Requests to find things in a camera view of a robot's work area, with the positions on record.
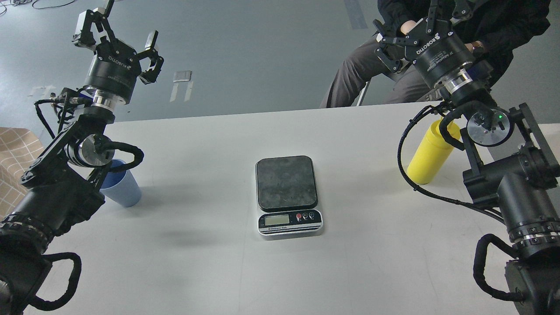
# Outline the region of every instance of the gray floor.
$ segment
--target gray floor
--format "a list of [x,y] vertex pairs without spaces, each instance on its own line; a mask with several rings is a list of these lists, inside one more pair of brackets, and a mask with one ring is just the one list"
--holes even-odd
[[[83,85],[92,52],[71,38],[78,14],[103,4],[7,7],[0,16],[0,126],[28,128],[49,142],[32,104]],[[157,29],[165,58],[158,83],[137,83],[132,102],[115,111],[117,121],[317,108],[343,58],[374,33],[376,7],[375,0],[116,2],[109,17],[116,37],[141,50]],[[504,108],[527,102],[539,123],[560,123],[560,2],[552,1],[549,20],[543,36],[515,50],[493,96]],[[173,100],[172,79],[183,70],[193,72],[192,85],[180,84]],[[389,79],[375,78],[365,104],[382,103],[390,88]],[[52,111],[44,112],[54,123]],[[511,141],[492,154],[500,158],[516,146]]]

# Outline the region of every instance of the person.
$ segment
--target person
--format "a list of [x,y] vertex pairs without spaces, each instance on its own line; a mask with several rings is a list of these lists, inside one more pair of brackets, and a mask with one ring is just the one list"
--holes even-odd
[[[479,0],[475,3],[473,17],[454,26],[471,52],[474,47],[483,51],[477,61],[484,59],[493,67],[490,86],[507,70],[515,48],[549,28],[549,5],[550,0]],[[440,0],[440,6],[442,17],[451,19],[455,1]],[[414,28],[416,21],[428,16],[430,0],[378,0],[377,7],[385,27],[397,36],[404,36]],[[351,106],[367,81],[390,73],[374,53],[379,47],[377,41],[374,35],[343,61],[320,108]],[[389,57],[401,59],[395,49],[389,47]],[[410,66],[399,76],[385,104],[414,102],[430,89],[414,66]]]

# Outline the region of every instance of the yellow bottle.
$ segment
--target yellow bottle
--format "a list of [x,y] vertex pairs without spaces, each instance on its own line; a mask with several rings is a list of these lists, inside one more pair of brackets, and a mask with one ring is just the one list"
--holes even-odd
[[[453,151],[453,146],[445,142],[441,136],[440,121],[432,123],[426,131],[426,135],[420,142],[410,165],[408,165],[408,177],[419,185],[431,182]],[[459,126],[454,122],[447,125],[447,131],[453,138],[459,140],[461,133]]]

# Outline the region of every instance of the hand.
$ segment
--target hand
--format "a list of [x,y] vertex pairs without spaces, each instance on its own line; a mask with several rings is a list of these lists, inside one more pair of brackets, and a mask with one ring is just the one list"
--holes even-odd
[[475,57],[477,58],[480,57],[484,52],[486,52],[484,46],[479,40],[474,41],[472,43],[467,43],[465,44],[465,46],[471,53],[474,53]]
[[400,26],[400,31],[401,31],[401,33],[403,33],[404,35],[407,35],[408,32],[410,32],[410,30],[413,29],[415,26],[416,26],[416,22],[414,22],[414,21],[412,21],[412,20],[409,20],[409,21],[406,21],[405,23],[403,23],[403,24]]

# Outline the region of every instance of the wristwatch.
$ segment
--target wristwatch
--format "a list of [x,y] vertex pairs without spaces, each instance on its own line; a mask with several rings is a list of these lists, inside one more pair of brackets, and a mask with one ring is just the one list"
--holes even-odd
[[472,42],[471,45],[473,46],[473,56],[475,58],[482,56],[486,52],[484,50],[484,46],[479,40]]

